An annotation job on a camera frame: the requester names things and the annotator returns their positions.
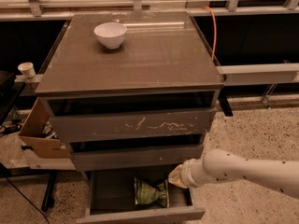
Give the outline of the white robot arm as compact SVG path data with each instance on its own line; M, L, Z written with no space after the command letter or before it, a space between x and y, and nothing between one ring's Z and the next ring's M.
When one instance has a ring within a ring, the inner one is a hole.
M186 160L168 176L171 184L183 189L236 179L299 198L298 161L256 160L212 149L200 159Z

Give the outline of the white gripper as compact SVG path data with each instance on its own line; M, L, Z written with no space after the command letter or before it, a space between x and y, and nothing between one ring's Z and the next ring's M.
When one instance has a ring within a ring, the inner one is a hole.
M168 176L168 182L179 188L199 188L202 161L190 159L178 165Z

